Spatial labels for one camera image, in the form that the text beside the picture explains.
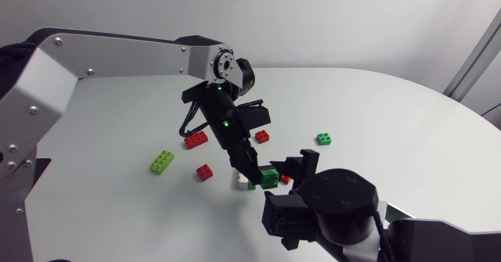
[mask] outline lego brick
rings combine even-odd
[[[211,168],[207,164],[204,164],[202,167],[198,167],[196,169],[196,174],[198,175],[198,178],[200,178],[200,180],[202,181],[207,180],[213,175]]]
[[[290,180],[292,180],[291,177],[286,176],[286,175],[281,175],[280,176],[280,181],[284,183],[285,185],[289,184]]]
[[[163,151],[153,163],[150,165],[150,170],[154,173],[161,175],[165,169],[171,164],[174,159],[174,153]]]
[[[243,174],[241,173],[238,173],[238,187],[240,189],[250,189],[250,190],[256,189],[256,186],[252,185],[252,182],[249,181],[249,179],[243,176]]]
[[[261,178],[261,188],[276,188],[279,186],[279,172],[276,169],[268,169],[259,171]]]
[[[194,147],[202,145],[207,141],[209,141],[207,135],[201,131],[191,137],[185,138],[185,145],[188,149],[193,149]]]
[[[256,140],[258,140],[258,142],[260,144],[262,144],[264,142],[269,141],[269,135],[264,130],[263,131],[259,131],[258,133],[256,133]]]
[[[329,145],[332,139],[330,138],[329,134],[320,133],[316,135],[316,141],[319,143],[319,145]]]

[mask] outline white wall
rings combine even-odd
[[[39,27],[201,34],[254,66],[344,66],[442,91],[501,0],[0,0],[0,45]]]

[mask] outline white lego brick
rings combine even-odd
[[[249,189],[249,179],[241,173],[238,173],[238,187],[240,189]]]

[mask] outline red lego brick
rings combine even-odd
[[[292,180],[291,177],[289,176],[286,176],[286,175],[281,175],[280,176],[280,180],[282,183],[284,183],[285,185],[289,184],[290,180]]]
[[[207,164],[204,164],[202,167],[196,169],[196,174],[200,180],[205,181],[212,177],[212,170]]]
[[[193,149],[194,147],[202,145],[207,141],[209,141],[209,139],[202,131],[194,134],[191,137],[185,138],[185,145],[188,149]]]
[[[258,142],[260,144],[262,144],[264,142],[269,141],[269,135],[264,130],[263,131],[259,131],[258,133],[256,133],[256,140],[258,140]]]

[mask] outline lime green lego brick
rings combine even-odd
[[[319,145],[329,145],[332,142],[332,139],[330,138],[329,134],[320,133],[316,135],[316,141],[319,143]]]
[[[247,189],[256,189],[256,185],[252,185],[252,182],[251,182],[251,181],[249,181],[249,182],[247,183]]]
[[[280,174],[275,169],[261,170],[259,171],[261,177],[261,188],[276,188],[279,186]]]
[[[163,151],[153,163],[150,165],[150,170],[154,173],[161,175],[165,169],[171,164],[174,159],[174,153]]]

